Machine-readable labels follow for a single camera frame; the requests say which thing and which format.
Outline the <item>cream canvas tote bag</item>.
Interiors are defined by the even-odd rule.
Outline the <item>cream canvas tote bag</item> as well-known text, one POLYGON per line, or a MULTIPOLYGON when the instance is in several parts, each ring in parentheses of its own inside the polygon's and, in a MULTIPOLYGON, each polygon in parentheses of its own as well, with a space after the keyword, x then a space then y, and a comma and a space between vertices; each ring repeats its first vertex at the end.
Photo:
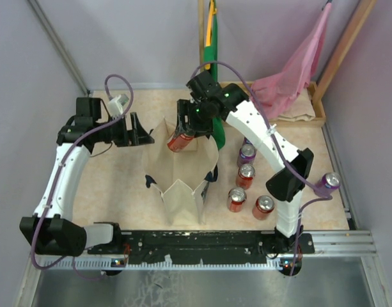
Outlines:
POLYGON ((159 192, 168 224, 205 224, 208 188, 218 178, 217 145, 213 138, 203 136, 181 152, 172 152, 168 140, 174 129, 175 124, 162 119, 150 134, 154 144, 143 152, 146 186, 159 192))

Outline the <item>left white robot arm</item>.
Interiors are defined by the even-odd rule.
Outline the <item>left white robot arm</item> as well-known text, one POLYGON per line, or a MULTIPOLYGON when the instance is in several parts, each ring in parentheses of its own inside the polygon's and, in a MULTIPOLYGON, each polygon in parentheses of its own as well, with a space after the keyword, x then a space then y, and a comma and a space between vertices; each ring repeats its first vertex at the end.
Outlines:
POLYGON ((45 192, 33 215, 23 217, 19 225, 36 254, 79 256, 95 246, 112 254, 123 249, 124 238, 116 223, 82 227, 72 221, 79 181, 97 143, 127 147, 154 142, 135 112, 130 114, 132 128, 127 128, 125 115, 131 103, 125 94, 110 100, 104 123, 99 121, 102 104, 100 98, 79 97, 75 115, 58 132, 56 159, 45 192))

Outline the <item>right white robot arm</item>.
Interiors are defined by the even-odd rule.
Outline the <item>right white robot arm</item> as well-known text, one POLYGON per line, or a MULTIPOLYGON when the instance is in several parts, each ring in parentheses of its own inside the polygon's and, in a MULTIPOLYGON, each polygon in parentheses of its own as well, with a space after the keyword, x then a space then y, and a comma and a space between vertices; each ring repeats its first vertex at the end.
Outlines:
POLYGON ((175 136, 202 137, 213 133, 213 119, 219 117, 239 131, 266 158, 275 174, 266 188, 278 201, 277 246, 291 253, 299 246, 298 220, 304 181, 313 162, 313 152, 283 138, 266 124, 247 93, 237 84, 222 87, 209 72, 195 75, 187 84, 190 99, 177 102, 175 136))

